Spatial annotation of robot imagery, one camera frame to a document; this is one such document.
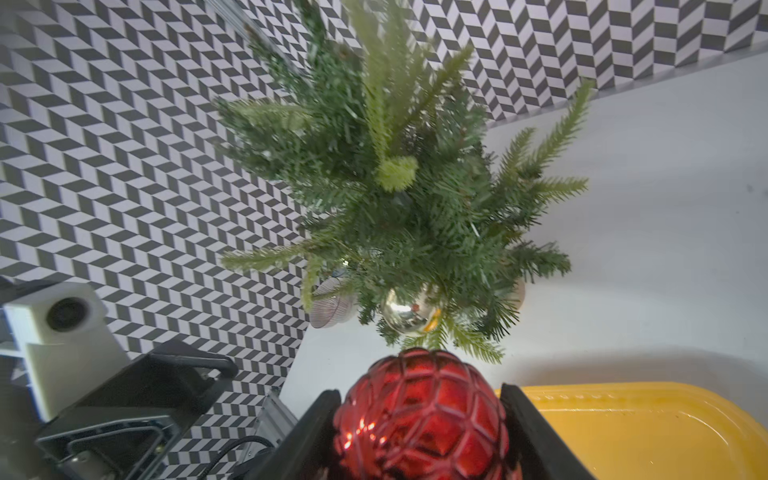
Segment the small green christmas tree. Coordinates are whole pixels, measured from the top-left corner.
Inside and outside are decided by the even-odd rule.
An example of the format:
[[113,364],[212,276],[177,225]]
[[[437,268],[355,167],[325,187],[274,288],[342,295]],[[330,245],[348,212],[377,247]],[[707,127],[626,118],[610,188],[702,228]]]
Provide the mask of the small green christmas tree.
[[[584,178],[550,177],[547,167],[574,141],[593,84],[583,80],[542,139],[521,130],[500,157],[484,147],[486,115],[466,87],[473,55],[464,47],[431,66],[400,1],[348,1],[359,41],[327,31],[319,6],[296,3],[308,33],[306,62],[293,66],[258,34],[255,56],[287,93],[284,100],[220,100],[226,155],[248,172],[285,183],[304,207],[303,237],[287,246],[232,251],[234,271],[306,263],[302,302],[339,273],[359,320],[390,345],[454,347],[498,364],[501,341],[519,320],[525,282],[566,274],[568,255],[527,234],[548,207],[583,193]],[[382,319],[391,290],[410,300],[423,286],[443,308],[435,330],[405,336]]]

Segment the red faceted ball ornament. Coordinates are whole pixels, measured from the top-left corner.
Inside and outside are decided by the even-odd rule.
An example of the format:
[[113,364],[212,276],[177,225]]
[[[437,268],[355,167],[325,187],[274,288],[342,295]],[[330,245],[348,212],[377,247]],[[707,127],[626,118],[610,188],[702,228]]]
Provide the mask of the red faceted ball ornament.
[[442,350],[375,362],[333,418],[331,479],[520,479],[505,409],[480,372]]

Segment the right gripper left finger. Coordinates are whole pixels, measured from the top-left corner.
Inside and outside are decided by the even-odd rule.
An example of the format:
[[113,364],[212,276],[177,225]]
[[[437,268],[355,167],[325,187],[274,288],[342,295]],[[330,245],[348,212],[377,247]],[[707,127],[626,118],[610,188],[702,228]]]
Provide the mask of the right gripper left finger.
[[341,405],[337,390],[322,392],[296,417],[275,392],[268,394],[253,433],[270,442],[252,443],[239,460],[241,479],[331,479],[336,461],[333,417]]

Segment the yellow plastic tray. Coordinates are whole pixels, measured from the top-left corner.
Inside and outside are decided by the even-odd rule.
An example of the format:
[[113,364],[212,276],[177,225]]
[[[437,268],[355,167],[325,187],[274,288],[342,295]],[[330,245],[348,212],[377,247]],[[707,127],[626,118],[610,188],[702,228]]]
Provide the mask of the yellow plastic tray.
[[674,382],[520,387],[595,479],[764,479],[767,431]]

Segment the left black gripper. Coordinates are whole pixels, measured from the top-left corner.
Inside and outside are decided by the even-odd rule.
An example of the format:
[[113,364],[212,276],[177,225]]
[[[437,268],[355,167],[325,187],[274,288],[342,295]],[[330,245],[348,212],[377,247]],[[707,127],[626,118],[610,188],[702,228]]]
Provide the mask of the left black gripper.
[[85,479],[76,457],[104,479],[152,479],[164,458],[232,385],[229,357],[170,340],[133,360],[48,422],[35,439],[70,479]]

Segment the gold shiny ball ornament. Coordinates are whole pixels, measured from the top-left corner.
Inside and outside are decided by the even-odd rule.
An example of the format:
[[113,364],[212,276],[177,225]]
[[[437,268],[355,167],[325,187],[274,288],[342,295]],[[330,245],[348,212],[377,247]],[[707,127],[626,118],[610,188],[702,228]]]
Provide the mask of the gold shiny ball ornament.
[[438,326],[443,308],[433,298],[433,290],[425,285],[410,300],[402,300],[391,290],[380,304],[384,322],[394,331],[405,336],[422,336]]

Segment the pink striped bowl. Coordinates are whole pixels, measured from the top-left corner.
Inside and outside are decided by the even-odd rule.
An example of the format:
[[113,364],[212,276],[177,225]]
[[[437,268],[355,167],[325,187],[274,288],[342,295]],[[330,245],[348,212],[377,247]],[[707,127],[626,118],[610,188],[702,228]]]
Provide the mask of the pink striped bowl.
[[331,328],[351,320],[357,313],[355,294],[338,292],[344,281],[343,275],[331,276],[313,291],[313,302],[309,310],[309,322],[313,328]]

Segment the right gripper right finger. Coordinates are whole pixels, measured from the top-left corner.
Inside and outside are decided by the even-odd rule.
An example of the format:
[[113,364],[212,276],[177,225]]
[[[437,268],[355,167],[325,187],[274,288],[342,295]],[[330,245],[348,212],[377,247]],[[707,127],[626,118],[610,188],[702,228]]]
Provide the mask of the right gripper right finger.
[[500,402],[509,437],[507,479],[595,479],[520,387],[503,384]]

